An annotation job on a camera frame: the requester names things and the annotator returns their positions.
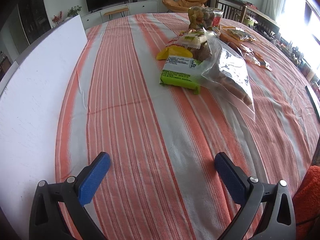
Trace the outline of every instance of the green snack package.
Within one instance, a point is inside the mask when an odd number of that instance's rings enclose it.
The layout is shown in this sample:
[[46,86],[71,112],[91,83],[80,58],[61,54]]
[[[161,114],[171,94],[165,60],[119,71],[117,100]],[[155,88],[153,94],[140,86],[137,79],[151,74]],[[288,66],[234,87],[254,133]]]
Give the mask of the green snack package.
[[200,74],[199,62],[193,58],[169,56],[162,69],[160,84],[174,85],[200,93],[201,86],[191,77]]

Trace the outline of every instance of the dark door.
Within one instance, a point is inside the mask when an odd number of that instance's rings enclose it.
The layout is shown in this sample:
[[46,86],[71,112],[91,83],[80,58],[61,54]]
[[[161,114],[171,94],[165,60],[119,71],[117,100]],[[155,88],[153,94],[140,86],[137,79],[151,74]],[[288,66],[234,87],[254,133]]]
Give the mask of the dark door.
[[43,0],[20,0],[18,9],[30,44],[51,29]]

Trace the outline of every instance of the red fluffy cloth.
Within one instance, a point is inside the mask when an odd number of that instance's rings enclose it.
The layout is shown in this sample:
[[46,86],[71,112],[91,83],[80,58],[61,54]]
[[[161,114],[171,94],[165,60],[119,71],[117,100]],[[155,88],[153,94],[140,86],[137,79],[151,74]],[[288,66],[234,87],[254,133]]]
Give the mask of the red fluffy cloth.
[[[320,213],[320,167],[310,166],[292,202],[296,223],[311,219]],[[297,240],[303,240],[314,223],[315,220],[297,226]]]

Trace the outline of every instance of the silver screw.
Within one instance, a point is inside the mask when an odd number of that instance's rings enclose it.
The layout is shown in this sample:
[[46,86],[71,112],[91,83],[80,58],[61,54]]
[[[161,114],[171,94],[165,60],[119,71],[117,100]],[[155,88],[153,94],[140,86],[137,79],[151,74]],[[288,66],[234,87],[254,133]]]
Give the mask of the silver screw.
[[285,187],[285,186],[287,186],[287,182],[286,182],[285,180],[281,179],[280,185],[281,185],[282,187]]
[[75,180],[76,180],[76,178],[73,177],[73,176],[67,178],[67,182],[68,182],[68,183],[73,183],[73,182],[75,182]]
[[39,181],[38,185],[39,187],[43,187],[45,185],[45,181],[44,180]]
[[251,180],[252,183],[257,183],[259,181],[258,178],[255,177],[255,176],[251,176],[250,180]]

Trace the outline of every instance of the black cable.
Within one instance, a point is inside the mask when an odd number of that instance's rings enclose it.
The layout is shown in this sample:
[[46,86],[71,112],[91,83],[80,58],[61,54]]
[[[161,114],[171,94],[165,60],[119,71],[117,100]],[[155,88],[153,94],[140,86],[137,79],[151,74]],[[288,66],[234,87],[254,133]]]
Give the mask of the black cable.
[[300,222],[300,223],[296,223],[296,226],[300,226],[300,225],[303,225],[303,224],[305,224],[305,223],[308,223],[308,222],[310,222],[310,221],[312,221],[312,220],[317,219],[318,217],[320,217],[320,215],[317,215],[317,216],[315,216],[315,217],[313,217],[313,218],[310,218],[310,219],[308,219],[308,220],[304,220],[304,221],[302,221],[302,222]]

